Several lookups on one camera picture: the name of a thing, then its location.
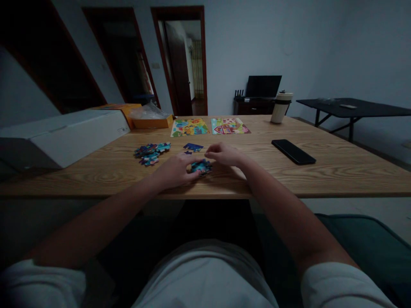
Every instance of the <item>wood grain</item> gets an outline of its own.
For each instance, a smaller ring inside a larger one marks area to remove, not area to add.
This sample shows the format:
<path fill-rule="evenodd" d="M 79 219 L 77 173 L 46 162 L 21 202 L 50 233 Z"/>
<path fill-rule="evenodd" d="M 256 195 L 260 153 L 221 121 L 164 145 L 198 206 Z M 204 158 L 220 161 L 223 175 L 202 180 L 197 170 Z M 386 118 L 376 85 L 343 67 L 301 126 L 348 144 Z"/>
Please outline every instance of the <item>wood grain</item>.
<path fill-rule="evenodd" d="M 332 134 L 292 118 L 272 124 L 270 115 L 238 116 L 251 130 L 244 135 L 197 135 L 170 138 L 171 128 L 138 129 L 95 151 L 66 169 L 29 172 L 0 185 L 2 197 L 105 198 L 141 180 L 187 143 L 226 142 L 252 157 L 300 198 L 411 196 L 411 174 Z M 209 128 L 211 118 L 203 117 Z M 317 159 L 298 166 L 272 144 L 288 139 Z M 171 150 L 154 167 L 144 167 L 134 150 L 146 143 L 171 142 Z M 193 155 L 203 156 L 205 149 Z M 213 162 L 213 172 L 195 183 L 164 191 L 164 199 L 250 198 L 237 168 Z"/>

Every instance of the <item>black table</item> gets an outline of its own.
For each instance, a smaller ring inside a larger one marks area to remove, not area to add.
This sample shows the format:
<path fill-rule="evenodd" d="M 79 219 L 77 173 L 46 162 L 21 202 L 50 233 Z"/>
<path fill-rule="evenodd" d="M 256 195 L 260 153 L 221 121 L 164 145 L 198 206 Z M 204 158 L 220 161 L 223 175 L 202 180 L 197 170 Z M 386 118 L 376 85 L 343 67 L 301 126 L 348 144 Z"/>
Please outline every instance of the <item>black table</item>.
<path fill-rule="evenodd" d="M 372 103 L 368 101 L 362 101 L 355 98 L 333 98 L 333 99 L 310 99 L 310 100 L 297 100 L 297 102 L 306 105 L 311 108 L 317 109 L 316 123 L 318 127 L 324 123 L 331 116 L 338 118 L 349 118 L 350 122 L 347 125 L 341 126 L 330 133 L 335 133 L 339 130 L 349 127 L 349 138 L 352 142 L 354 136 L 354 123 L 362 118 L 370 117 L 386 117 L 386 116 L 411 116 L 411 109 Z M 340 105 L 356 106 L 355 109 L 348 109 L 341 107 Z M 320 120 L 320 112 L 324 111 L 327 115 Z"/>

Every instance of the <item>white box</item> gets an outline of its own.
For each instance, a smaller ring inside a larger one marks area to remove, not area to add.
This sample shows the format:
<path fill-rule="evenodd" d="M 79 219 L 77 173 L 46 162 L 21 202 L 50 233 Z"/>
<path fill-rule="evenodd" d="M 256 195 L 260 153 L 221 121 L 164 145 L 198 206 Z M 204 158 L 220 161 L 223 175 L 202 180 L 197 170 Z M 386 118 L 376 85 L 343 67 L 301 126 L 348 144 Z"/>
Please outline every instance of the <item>white box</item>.
<path fill-rule="evenodd" d="M 120 110 L 83 110 L 0 129 L 0 158 L 18 170 L 65 168 L 130 131 Z"/>

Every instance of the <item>cabinet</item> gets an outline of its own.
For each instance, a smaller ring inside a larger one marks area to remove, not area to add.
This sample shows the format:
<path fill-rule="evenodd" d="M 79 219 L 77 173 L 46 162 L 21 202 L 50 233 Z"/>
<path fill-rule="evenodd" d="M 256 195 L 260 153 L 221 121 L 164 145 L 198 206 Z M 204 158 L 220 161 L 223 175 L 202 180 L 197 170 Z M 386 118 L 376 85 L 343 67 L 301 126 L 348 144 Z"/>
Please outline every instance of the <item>cabinet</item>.
<path fill-rule="evenodd" d="M 244 98 L 234 98 L 233 103 L 235 115 L 272 114 L 274 109 L 272 99 L 250 99 L 244 102 Z"/>

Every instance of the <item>orange box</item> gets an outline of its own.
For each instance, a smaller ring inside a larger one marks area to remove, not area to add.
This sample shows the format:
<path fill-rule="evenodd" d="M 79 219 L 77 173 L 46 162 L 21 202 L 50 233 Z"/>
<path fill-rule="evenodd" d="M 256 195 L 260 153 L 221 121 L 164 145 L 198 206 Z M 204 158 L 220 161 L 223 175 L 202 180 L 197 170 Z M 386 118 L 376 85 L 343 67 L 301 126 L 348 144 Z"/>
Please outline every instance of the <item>orange box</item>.
<path fill-rule="evenodd" d="M 136 128 L 168 128 L 173 125 L 173 115 L 169 115 L 165 119 L 153 119 L 153 120 L 136 120 L 133 119 Z"/>
<path fill-rule="evenodd" d="M 123 113 L 127 123 L 128 123 L 128 127 L 130 127 L 130 129 L 132 130 L 133 128 L 135 128 L 136 126 L 134 126 L 133 123 L 133 119 L 130 118 L 130 112 L 132 109 L 136 109 L 141 107 L 141 104 L 106 104 L 103 106 L 99 106 L 99 107 L 93 107 L 90 109 L 96 109 L 96 110 L 102 110 L 102 109 L 108 109 L 108 110 L 121 110 L 121 112 Z"/>

